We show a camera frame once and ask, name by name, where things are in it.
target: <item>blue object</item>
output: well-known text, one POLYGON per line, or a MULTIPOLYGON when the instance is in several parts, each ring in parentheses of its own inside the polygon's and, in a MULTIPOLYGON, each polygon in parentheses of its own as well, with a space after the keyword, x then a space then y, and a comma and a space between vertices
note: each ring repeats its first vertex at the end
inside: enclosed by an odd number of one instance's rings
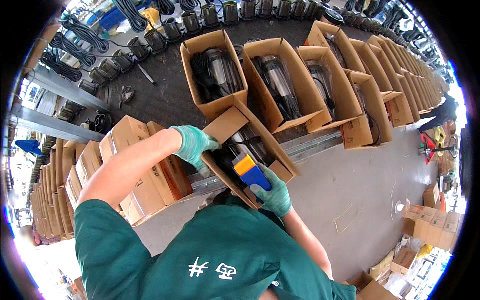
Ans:
POLYGON ((40 143, 37 140, 15 141, 15 145, 25 152, 30 152, 38 156, 43 156, 42 151, 38 148, 40 143))
MULTIPOLYGON (((267 180, 262 170, 260 170, 258 166, 252 167, 245 174, 240 176, 240 179, 245 182, 249 187, 255 183, 261 186, 266 191, 270 191, 272 189, 272 185, 267 180)), ((257 201, 263 203, 263 201, 258 197, 257 201)))

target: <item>red object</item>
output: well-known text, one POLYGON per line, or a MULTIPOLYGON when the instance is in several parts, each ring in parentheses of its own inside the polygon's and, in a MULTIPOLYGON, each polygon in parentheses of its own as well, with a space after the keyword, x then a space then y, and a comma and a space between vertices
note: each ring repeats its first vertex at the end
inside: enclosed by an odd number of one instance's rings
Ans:
MULTIPOLYGON (((426 141, 427 148, 429 148, 431 150, 436 149, 437 146, 435 145, 435 142, 427 134, 422 132, 420 134, 420 138, 421 138, 422 143, 425 143, 425 141, 426 141)), ((435 155, 435 152, 432 152, 432 153, 428 154, 428 158, 425 157, 425 165, 427 165, 430 162, 430 160, 432 159, 432 157, 434 155, 435 155)))

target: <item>dark pants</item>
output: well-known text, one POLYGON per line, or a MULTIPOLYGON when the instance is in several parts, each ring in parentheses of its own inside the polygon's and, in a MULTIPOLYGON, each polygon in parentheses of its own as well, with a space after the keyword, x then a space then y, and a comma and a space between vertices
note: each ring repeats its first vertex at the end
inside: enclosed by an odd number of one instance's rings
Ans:
POLYGON ((420 132, 432 129, 433 127, 442 126, 446 122, 446 120, 441 117, 440 111, 437 108, 433 109, 431 112, 421 114, 420 117, 422 119, 435 117, 434 119, 431 119, 430 121, 421 125, 419 128, 420 132))

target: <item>box flap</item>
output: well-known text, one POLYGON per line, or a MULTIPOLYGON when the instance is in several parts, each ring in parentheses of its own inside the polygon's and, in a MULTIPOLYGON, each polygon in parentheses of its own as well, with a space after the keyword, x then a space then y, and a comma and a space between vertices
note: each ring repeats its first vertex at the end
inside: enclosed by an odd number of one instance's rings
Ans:
POLYGON ((219 144, 223 144, 247 123, 247 118, 236 107, 231 107, 208 124, 203 131, 213 136, 219 144))

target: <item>black cylindrical part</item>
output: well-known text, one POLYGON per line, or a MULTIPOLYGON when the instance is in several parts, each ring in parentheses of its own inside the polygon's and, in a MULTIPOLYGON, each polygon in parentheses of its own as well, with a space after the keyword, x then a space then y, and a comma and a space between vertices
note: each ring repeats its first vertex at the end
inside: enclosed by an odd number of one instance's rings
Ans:
POLYGON ((158 54, 167 49, 167 40, 156 29, 150 29, 144 34, 144 39, 150 45, 153 54, 158 54))
POLYGON ((150 54, 147 45, 145 45, 145 43, 142 43, 138 36, 128 41, 127 46, 130 51, 135 54, 138 61, 143 61, 148 56, 148 54, 150 54))
POLYGON ((320 11, 320 5, 315 0, 308 0, 305 18, 315 19, 320 11))
POLYGON ((219 48, 210 48, 204 52, 208 59, 209 72, 221 87, 222 96, 227 96, 243 89, 237 65, 230 54, 219 48))
POLYGON ((255 16, 255 0, 242 0, 240 3, 240 18, 250 20, 255 16))
POLYGON ((108 74, 100 70, 98 67, 93 67, 88 73, 88 77, 92 78, 92 80, 99 85, 104 84, 108 80, 108 74))
POLYGON ((303 19, 303 11, 305 10, 305 0, 297 0, 293 2, 290 15, 294 19, 303 19))
POLYGON ((305 61, 305 65, 307 66, 308 71, 310 71, 320 95, 322 95, 322 98, 327 104, 328 112, 330 113, 332 120, 335 121, 335 104, 332 98, 330 81, 326 77, 320 62, 317 60, 307 60, 305 61))
POLYGON ((270 87, 278 93, 275 102, 284 120, 300 118, 298 101, 287 81, 288 76, 285 74, 281 58, 275 55, 264 55, 261 60, 270 87))
POLYGON ((120 68, 109 59, 102 60, 98 68, 105 72, 109 79, 117 77, 120 72, 120 68))
POLYGON ((223 23, 227 25, 236 24, 239 21, 236 1, 225 1, 223 3, 223 23))
POLYGON ((125 73, 133 65, 133 60, 130 55, 118 49, 113 53, 112 61, 120 68, 122 73, 125 73))
POLYGON ((259 0, 257 15, 262 18, 270 18, 272 16, 273 0, 259 0))
POLYGON ((205 27, 215 27, 220 24, 218 22, 218 15, 216 13, 215 4, 210 3, 202 5, 202 13, 204 15, 205 27))
POLYGON ((85 79, 80 80, 78 87, 92 95, 95 95, 98 89, 98 85, 96 83, 86 81, 85 79))
POLYGON ((290 17, 291 0, 278 0, 276 5, 275 17, 279 19, 288 19, 290 17))
POLYGON ((188 35, 194 35, 202 29, 202 25, 198 22, 198 17, 195 12, 183 12, 181 14, 181 20, 185 26, 185 33, 188 35))
POLYGON ((182 37, 182 33, 179 29, 179 24, 175 22, 175 18, 168 18, 163 25, 163 30, 167 37, 167 41, 170 43, 176 42, 182 37))

